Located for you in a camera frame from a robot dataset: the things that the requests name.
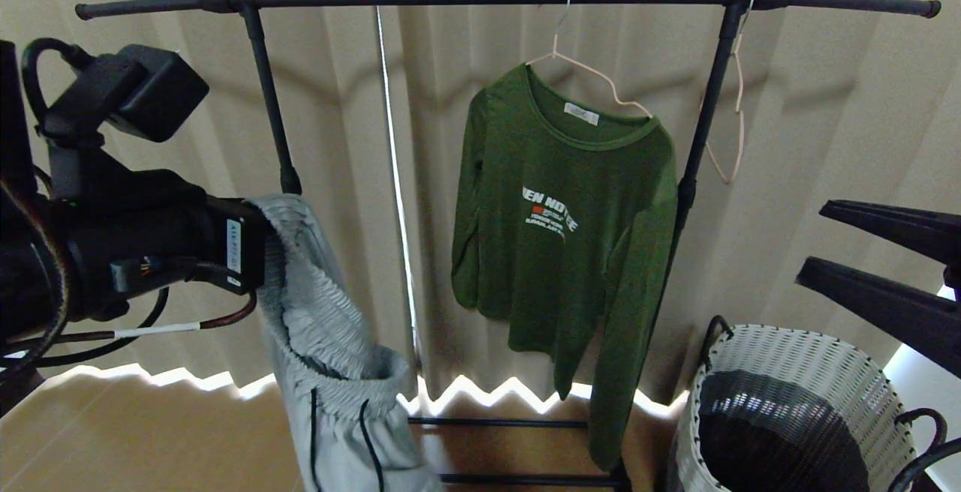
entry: woven basket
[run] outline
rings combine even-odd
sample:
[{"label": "woven basket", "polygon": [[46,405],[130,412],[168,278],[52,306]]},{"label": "woven basket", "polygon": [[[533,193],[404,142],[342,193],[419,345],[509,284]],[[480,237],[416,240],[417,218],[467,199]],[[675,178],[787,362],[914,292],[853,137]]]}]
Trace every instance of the woven basket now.
[{"label": "woven basket", "polygon": [[[711,344],[713,331],[725,334]],[[883,492],[915,457],[910,421],[878,365],[823,334],[720,316],[682,414],[670,492]]]}]

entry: black metal clothes rack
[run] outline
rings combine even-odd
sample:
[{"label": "black metal clothes rack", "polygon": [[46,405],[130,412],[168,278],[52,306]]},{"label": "black metal clothes rack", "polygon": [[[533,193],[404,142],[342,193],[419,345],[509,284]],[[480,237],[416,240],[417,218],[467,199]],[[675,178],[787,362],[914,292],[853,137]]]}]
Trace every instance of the black metal clothes rack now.
[{"label": "black metal clothes rack", "polygon": [[[281,187],[286,193],[301,193],[300,178],[291,161],[291,151],[286,140],[281,108],[277,99],[273,74],[270,70],[270,60],[267,55],[267,44],[264,41],[264,26],[261,24],[261,8],[279,7],[323,7],[323,6],[451,6],[451,5],[520,5],[520,4],[564,4],[567,0],[127,0],[126,2],[108,2],[100,4],[77,4],[76,13],[83,20],[94,17],[110,17],[119,15],[134,15],[165,11],[203,10],[212,13],[237,13],[244,19],[247,33],[254,50],[257,62],[258,76],[261,89],[264,91],[264,102],[267,105],[267,115],[270,128],[277,147],[279,164],[281,165]],[[704,145],[710,130],[714,109],[717,108],[718,95],[728,68],[732,44],[737,34],[741,16],[751,6],[751,11],[764,11],[786,8],[789,6],[809,8],[833,8],[859,11],[875,11],[919,17],[934,17],[941,10],[941,2],[937,0],[570,0],[571,4],[700,4],[724,6],[724,16],[721,19],[721,29],[718,34],[717,50],[711,65],[706,92],[697,126],[694,127],[694,138],[687,157],[687,164],[679,184],[677,194],[677,217],[673,242],[670,246],[670,260],[668,272],[673,265],[677,242],[680,239],[687,215],[694,203],[694,191],[697,188],[697,169],[703,157]],[[585,421],[526,421],[526,420],[498,420],[498,419],[444,419],[412,417],[413,424],[426,426],[472,426],[472,427],[551,427],[551,428],[586,428]],[[617,492],[631,491],[631,479],[621,463],[608,475],[442,475],[441,480],[449,483],[467,484],[539,484],[577,487],[613,488]]]}]

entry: rack bottom bar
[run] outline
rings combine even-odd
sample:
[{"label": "rack bottom bar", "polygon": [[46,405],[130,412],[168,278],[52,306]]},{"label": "rack bottom bar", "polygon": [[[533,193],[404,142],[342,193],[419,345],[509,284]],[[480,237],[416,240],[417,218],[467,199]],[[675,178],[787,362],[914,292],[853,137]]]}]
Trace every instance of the rack bottom bar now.
[{"label": "rack bottom bar", "polygon": [[538,486],[577,486],[584,488],[618,488],[624,479],[611,475],[481,475],[441,474],[447,484],[526,484]]},{"label": "rack bottom bar", "polygon": [[518,419],[445,419],[442,417],[410,417],[411,424],[460,427],[530,427],[530,428],[587,428],[586,421],[530,421]]}]

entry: beige curtain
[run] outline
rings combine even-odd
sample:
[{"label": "beige curtain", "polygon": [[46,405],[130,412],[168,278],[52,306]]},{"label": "beige curtain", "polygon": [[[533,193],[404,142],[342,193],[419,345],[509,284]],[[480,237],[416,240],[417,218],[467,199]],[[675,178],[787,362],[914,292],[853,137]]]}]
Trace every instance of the beige curtain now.
[{"label": "beige curtain", "polygon": [[[205,102],[162,145],[104,126],[107,150],[134,169],[175,170],[221,197],[277,192],[277,156],[243,20],[182,12],[82,22],[73,14],[78,2],[108,1],[0,0],[0,36],[20,50],[41,36],[76,41],[90,53],[114,53],[125,44],[178,50],[209,82]],[[303,194],[378,341],[412,359],[374,10],[265,10],[262,17]],[[45,57],[41,67],[42,85],[52,98],[71,74],[55,57]],[[38,140],[34,153],[46,166]],[[131,313],[114,324],[133,327],[152,303],[153,297],[138,298]],[[241,304],[242,298],[210,286],[178,284],[159,323],[216,317]],[[151,373],[184,366],[201,378],[227,370],[244,385],[271,372],[259,324],[250,318],[202,334],[147,337],[90,364],[138,362]],[[85,321],[69,331],[90,328],[102,325]],[[72,345],[66,351],[82,348]]]},{"label": "beige curtain", "polygon": [[[938,265],[817,215],[830,198],[961,211],[961,12],[943,0],[934,20],[791,8],[749,17],[741,53],[747,145],[732,186],[704,157],[699,193],[676,257],[642,390],[669,402],[684,388],[707,320],[757,321],[837,335],[886,360],[896,342],[793,284],[819,255],[923,288]],[[395,129],[408,227],[423,375],[437,396],[458,375],[485,390],[518,376],[545,397],[550,362],[507,348],[508,327],[456,304],[450,242],[460,147],[474,93],[550,50],[559,6],[385,9]],[[684,166],[717,41],[720,7],[574,6],[560,50],[611,74],[622,98],[660,116]],[[563,92],[624,112],[604,81],[538,65]],[[734,66],[711,133],[728,171],[736,153]],[[581,363],[590,382],[593,361]]]}]

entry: brown tile floor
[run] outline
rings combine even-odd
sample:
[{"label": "brown tile floor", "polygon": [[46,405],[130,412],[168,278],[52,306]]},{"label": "brown tile floor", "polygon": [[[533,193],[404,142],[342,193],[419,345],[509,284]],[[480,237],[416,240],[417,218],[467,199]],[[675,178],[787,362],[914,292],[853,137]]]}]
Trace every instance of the brown tile floor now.
[{"label": "brown tile floor", "polygon": [[[538,416],[518,397],[497,406],[455,399],[445,416],[577,419],[572,399]],[[639,492],[652,490],[673,424],[636,410],[625,461]],[[423,450],[439,472],[597,472],[585,430],[425,427]],[[205,391],[144,376],[53,379],[0,420],[0,489],[38,491],[278,491],[303,489],[277,386],[243,399],[236,387]],[[459,490],[562,490],[460,486]]]}]

